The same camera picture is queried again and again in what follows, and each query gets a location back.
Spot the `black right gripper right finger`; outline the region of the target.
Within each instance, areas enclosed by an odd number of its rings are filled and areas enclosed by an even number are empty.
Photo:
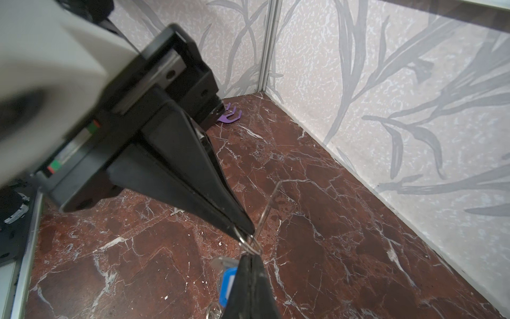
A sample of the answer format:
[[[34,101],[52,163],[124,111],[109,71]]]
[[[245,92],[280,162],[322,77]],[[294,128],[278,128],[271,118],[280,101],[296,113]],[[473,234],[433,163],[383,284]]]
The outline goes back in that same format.
[[[281,318],[264,263],[259,255],[252,255],[252,318]]]

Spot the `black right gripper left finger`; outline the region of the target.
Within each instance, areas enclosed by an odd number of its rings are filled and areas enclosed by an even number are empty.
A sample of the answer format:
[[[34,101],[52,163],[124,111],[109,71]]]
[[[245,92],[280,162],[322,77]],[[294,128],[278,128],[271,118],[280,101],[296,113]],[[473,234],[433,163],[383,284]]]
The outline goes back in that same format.
[[[222,318],[251,318],[251,266],[253,255],[243,255],[236,270]]]

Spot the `steel perforated key holder plate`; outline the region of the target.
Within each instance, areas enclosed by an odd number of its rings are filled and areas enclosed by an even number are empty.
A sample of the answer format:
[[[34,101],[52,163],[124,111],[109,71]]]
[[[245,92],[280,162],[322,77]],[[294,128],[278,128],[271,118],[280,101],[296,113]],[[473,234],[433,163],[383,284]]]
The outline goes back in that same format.
[[[275,203],[276,197],[278,195],[278,192],[280,191],[281,186],[282,186],[282,181],[279,181],[276,184],[276,187],[275,187],[274,191],[272,192],[272,195],[271,195],[262,215],[260,216],[260,219],[259,219],[258,224],[255,229],[255,233],[253,235],[248,235],[247,237],[244,237],[243,235],[241,235],[241,232],[236,227],[233,228],[233,231],[234,231],[237,239],[239,240],[239,246],[244,252],[246,252],[248,254],[252,254],[252,255],[261,255],[262,254],[262,246],[259,243],[258,238],[264,228],[266,220],[270,214],[270,210],[272,209],[272,207]]]

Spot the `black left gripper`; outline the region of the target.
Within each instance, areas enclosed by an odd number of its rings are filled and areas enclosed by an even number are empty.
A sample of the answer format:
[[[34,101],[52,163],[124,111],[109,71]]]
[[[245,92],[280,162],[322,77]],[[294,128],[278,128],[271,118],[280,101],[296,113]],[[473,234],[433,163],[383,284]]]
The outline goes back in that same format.
[[[195,41],[168,26],[37,166],[37,185],[63,212],[133,190],[236,241],[253,235],[206,134],[224,112],[218,90]]]

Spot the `silver key blue tag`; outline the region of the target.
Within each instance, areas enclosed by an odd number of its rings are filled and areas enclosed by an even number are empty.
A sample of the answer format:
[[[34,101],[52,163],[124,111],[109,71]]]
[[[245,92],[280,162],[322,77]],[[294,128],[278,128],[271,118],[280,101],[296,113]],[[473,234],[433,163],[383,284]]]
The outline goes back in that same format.
[[[219,256],[211,261],[214,269],[220,272],[217,290],[219,300],[213,301],[208,305],[205,313],[206,318],[221,318],[227,307],[233,283],[235,281],[236,271],[239,266],[239,260],[230,257]]]

